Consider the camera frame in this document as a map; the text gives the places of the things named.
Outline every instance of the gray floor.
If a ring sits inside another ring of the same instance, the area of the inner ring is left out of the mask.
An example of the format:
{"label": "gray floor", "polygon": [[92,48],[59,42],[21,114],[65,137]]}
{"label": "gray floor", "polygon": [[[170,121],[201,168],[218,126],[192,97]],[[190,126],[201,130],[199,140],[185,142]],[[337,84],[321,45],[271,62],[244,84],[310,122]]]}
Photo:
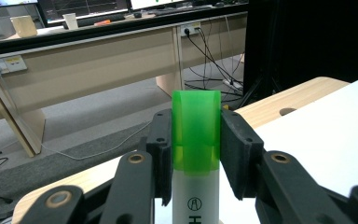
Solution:
{"label": "gray floor", "polygon": [[[243,63],[240,56],[224,60],[224,67],[234,77],[242,79]],[[222,78],[214,65],[193,67],[198,74],[204,73],[211,78]],[[185,80],[201,80],[189,69],[186,69]],[[228,91],[230,89],[222,81],[187,82],[190,85],[206,89]],[[222,100],[239,99],[239,96],[222,93]],[[239,101],[222,103],[233,107]],[[64,150],[88,141],[130,128],[134,125],[149,121],[159,110],[171,107],[171,97],[162,91],[154,78],[133,83],[109,91],[103,91],[69,102],[42,108],[46,116],[46,127],[42,152],[34,158],[29,158],[14,133],[4,119],[0,120],[0,158],[7,157],[8,161],[0,166],[0,171],[10,169],[26,162],[40,160],[52,150]]]}

